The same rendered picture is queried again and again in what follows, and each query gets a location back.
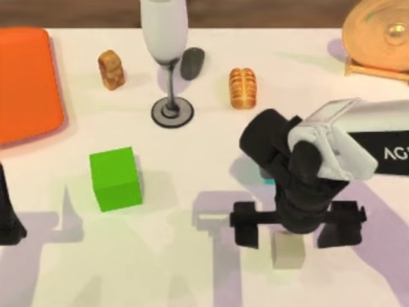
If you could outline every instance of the goblet base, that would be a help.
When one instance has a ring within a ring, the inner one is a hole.
[[[178,111],[167,108],[167,98],[155,102],[151,110],[153,121],[162,128],[174,129],[186,125],[194,116],[194,108],[184,98],[175,97],[174,102],[179,107]]]

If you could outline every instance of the computer mouse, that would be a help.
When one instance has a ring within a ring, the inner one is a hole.
[[[187,81],[195,79],[205,61],[205,52],[197,47],[188,48],[181,57],[180,75]]]

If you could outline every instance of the orange panel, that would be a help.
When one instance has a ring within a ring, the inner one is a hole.
[[[63,122],[47,32],[0,29],[0,144],[50,132]]]

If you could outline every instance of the green box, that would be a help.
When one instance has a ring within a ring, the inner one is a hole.
[[[142,204],[132,147],[93,153],[89,162],[93,190],[102,212]]]

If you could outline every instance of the goblet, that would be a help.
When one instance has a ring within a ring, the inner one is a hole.
[[[186,125],[194,108],[186,99],[175,97],[173,91],[174,68],[187,42],[186,0],[141,0],[141,25],[148,51],[167,74],[167,97],[155,102],[152,119],[163,128]]]

